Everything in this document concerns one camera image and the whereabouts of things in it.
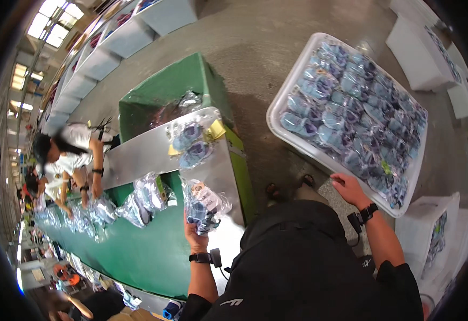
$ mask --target black cap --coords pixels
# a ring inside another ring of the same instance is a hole
[[[44,174],[45,164],[47,163],[46,158],[50,148],[50,136],[38,133],[34,138],[34,143],[32,143],[32,153],[36,161],[41,165],[41,175]]]

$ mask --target hand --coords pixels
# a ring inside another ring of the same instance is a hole
[[[198,235],[197,226],[188,223],[186,220],[186,210],[184,210],[184,236],[191,246],[191,253],[207,253],[207,244],[209,244],[209,237]]]
[[[357,178],[342,173],[332,174],[331,178],[333,179],[332,186],[347,203],[357,207],[360,211],[370,206],[371,200],[364,194]]]
[[[101,178],[97,178],[98,175],[95,175],[93,178],[93,185],[91,185],[91,194],[93,195],[93,199],[97,199],[102,195],[104,191],[102,189],[102,180]]]
[[[89,201],[88,192],[83,189],[80,192],[80,196],[81,196],[82,208],[87,209],[88,208],[88,201]]]

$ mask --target yellow tag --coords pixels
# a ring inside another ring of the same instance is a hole
[[[170,145],[170,148],[168,148],[168,155],[172,156],[172,155],[178,155],[178,154],[180,154],[180,152],[176,151],[173,148],[173,145]]]
[[[207,129],[207,132],[213,139],[218,139],[222,137],[224,133],[226,133],[225,128],[218,119],[212,123],[211,127]]]

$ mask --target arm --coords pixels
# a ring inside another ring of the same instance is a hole
[[[359,211],[366,209],[372,203],[355,177],[345,174],[332,174],[331,177],[334,180],[333,187],[346,202],[357,207]],[[380,211],[375,211],[365,226],[377,269],[384,261],[390,261],[393,266],[405,263],[404,251],[397,235],[387,225]]]
[[[88,309],[87,306],[83,305],[81,301],[68,296],[68,301],[70,301],[77,309],[79,309],[80,313],[82,313],[86,318],[93,319],[93,313]]]
[[[184,235],[191,246],[191,254],[206,253],[209,238],[199,236],[195,224],[186,220],[184,211]],[[211,272],[211,265],[207,263],[191,262],[191,280],[189,282],[188,295],[196,294],[213,303],[218,299],[218,289]]]
[[[66,171],[63,172],[63,183],[61,184],[61,201],[66,203],[66,191],[68,190],[68,181],[70,180],[70,174]]]
[[[89,149],[93,153],[93,169],[101,170],[103,168],[103,147],[104,143],[98,139],[89,140]],[[102,175],[93,173],[93,185],[91,187],[93,198],[98,198],[102,192]]]

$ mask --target factory floor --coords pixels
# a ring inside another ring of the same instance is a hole
[[[346,215],[355,210],[333,189],[328,174],[290,151],[266,125],[265,114],[308,38],[325,32],[372,57],[429,112],[423,166],[413,200],[461,194],[468,207],[468,119],[456,120],[446,91],[410,91],[398,61],[386,46],[397,16],[390,0],[199,0],[199,20],[161,37],[123,60],[82,100],[69,122],[98,124],[112,116],[118,131],[118,101],[137,84],[196,51],[225,79],[235,123],[245,146],[259,212],[269,182],[291,194],[312,174],[321,195],[339,214],[348,240],[356,238]],[[393,227],[394,219],[387,216]],[[369,253],[363,237],[361,253]]]

